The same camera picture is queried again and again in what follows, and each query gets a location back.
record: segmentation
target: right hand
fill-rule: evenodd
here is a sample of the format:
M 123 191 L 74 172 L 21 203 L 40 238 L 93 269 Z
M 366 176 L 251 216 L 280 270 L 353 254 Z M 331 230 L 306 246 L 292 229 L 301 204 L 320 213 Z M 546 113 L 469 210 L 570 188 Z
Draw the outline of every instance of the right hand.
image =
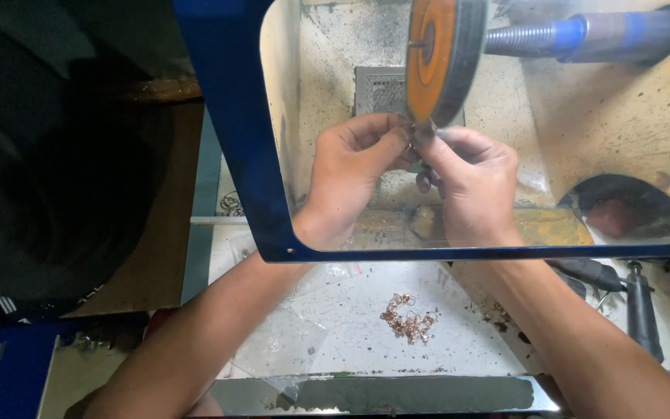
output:
M 516 193 L 516 150 L 461 126 L 437 130 L 415 141 L 430 165 L 415 182 L 426 193 L 439 188 L 444 226 L 455 248 L 522 245 L 512 209 Z

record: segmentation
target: plastic bag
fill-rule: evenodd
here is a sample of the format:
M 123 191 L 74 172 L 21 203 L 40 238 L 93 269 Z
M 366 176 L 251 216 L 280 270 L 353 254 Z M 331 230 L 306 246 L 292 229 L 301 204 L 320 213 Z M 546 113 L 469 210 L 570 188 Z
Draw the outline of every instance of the plastic bag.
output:
M 231 363 L 296 400 L 328 331 L 277 307 L 237 349 Z
M 251 233 L 240 234 L 229 239 L 229 245 L 234 254 L 235 265 L 257 249 Z M 284 300 L 301 297 L 360 273 L 358 263 L 321 263 L 307 272 L 294 289 L 284 296 Z

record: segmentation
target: white work surface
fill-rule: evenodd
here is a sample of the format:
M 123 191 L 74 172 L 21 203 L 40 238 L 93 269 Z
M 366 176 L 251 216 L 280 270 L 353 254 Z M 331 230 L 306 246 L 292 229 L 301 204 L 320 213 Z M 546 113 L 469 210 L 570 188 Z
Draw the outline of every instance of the white work surface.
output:
M 234 265 L 228 240 L 248 232 L 247 226 L 214 228 L 209 283 Z M 627 276 L 624 265 L 614 266 L 621 277 Z M 544 372 L 534 348 L 521 341 L 520 330 L 512 321 L 507 322 L 505 332 L 493 325 L 500 320 L 497 310 L 488 309 L 494 301 L 466 263 L 449 267 L 445 262 L 361 262 L 359 267 L 361 274 L 281 303 L 328 330 L 309 374 L 506 376 Z M 670 277 L 648 266 L 644 274 L 656 288 L 653 299 L 665 354 L 663 365 L 670 370 L 670 298 L 660 286 L 670 283 Z M 394 293 L 411 294 L 417 300 L 413 307 L 401 306 L 402 315 L 410 309 L 438 312 L 439 320 L 430 327 L 432 337 L 427 343 L 408 345 L 406 337 L 395 336 L 380 319 Z M 591 289 L 587 294 L 587 301 L 594 304 Z M 626 328 L 623 296 L 610 295 L 603 307 L 608 319 Z M 483 320 L 483 312 L 493 318 Z M 249 375 L 228 364 L 218 378 L 245 377 Z

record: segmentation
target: hand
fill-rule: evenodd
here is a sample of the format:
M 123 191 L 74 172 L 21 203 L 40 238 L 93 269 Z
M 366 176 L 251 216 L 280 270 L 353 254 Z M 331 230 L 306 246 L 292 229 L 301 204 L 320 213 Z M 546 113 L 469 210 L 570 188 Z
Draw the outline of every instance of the hand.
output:
M 320 133 L 309 195 L 293 220 L 300 240 L 328 249 L 350 237 L 379 176 L 420 159 L 405 151 L 405 124 L 394 113 L 367 113 Z
M 516 150 L 469 128 L 438 130 L 416 141 L 430 165 L 415 177 L 425 193 L 438 186 L 444 226 L 453 247 L 521 245 L 511 211 L 516 192 Z

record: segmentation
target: polishing wheel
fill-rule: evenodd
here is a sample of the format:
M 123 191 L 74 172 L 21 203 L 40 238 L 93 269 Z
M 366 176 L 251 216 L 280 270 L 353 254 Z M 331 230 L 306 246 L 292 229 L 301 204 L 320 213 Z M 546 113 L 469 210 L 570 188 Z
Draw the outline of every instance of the polishing wheel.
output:
M 418 124 L 449 125 L 460 111 L 485 42 L 487 0 L 414 0 L 406 96 Z

